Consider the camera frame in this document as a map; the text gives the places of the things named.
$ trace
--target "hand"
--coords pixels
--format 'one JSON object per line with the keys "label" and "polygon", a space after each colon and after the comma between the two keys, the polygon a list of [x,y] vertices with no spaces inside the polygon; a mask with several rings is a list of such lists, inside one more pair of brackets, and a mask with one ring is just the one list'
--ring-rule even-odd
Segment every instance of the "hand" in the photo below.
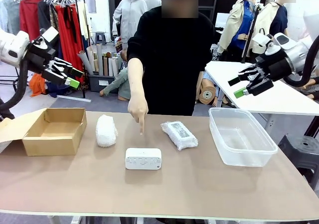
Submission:
{"label": "hand", "polygon": [[149,112],[148,103],[145,99],[144,94],[132,95],[129,102],[128,111],[135,119],[136,123],[140,124],[142,135],[144,133],[144,118],[145,115]]}
{"label": "hand", "polygon": [[238,35],[238,40],[247,41],[247,40],[248,40],[248,35],[246,35],[246,34],[239,34],[239,35]]}

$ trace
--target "bubble wrap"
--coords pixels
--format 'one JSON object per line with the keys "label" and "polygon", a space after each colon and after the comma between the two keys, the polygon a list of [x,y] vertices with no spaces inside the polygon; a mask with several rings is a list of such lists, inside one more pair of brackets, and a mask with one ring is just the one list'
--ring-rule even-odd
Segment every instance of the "bubble wrap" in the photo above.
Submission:
{"label": "bubble wrap", "polygon": [[169,135],[179,151],[198,146],[197,138],[180,121],[162,123],[161,128]]}
{"label": "bubble wrap", "polygon": [[96,140],[99,147],[106,148],[116,143],[118,132],[113,117],[102,115],[96,125]]}

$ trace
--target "open cardboard box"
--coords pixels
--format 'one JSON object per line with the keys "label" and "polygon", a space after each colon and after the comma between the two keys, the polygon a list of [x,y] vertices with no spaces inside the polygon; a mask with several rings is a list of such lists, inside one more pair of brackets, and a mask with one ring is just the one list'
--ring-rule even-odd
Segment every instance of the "open cardboard box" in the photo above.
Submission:
{"label": "open cardboard box", "polygon": [[42,109],[6,118],[0,123],[0,152],[21,139],[28,156],[75,155],[86,124],[85,109]]}

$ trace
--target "red garment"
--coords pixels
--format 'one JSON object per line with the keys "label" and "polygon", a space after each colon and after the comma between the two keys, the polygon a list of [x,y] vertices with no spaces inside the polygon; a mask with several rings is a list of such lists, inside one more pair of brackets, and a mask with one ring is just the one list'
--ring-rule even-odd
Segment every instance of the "red garment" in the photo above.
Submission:
{"label": "red garment", "polygon": [[82,36],[75,7],[55,7],[58,14],[59,33],[63,59],[79,71],[83,71],[82,60],[77,56],[83,50]]}
{"label": "red garment", "polygon": [[20,2],[20,30],[29,34],[30,41],[40,36],[38,2],[42,0],[22,0]]}

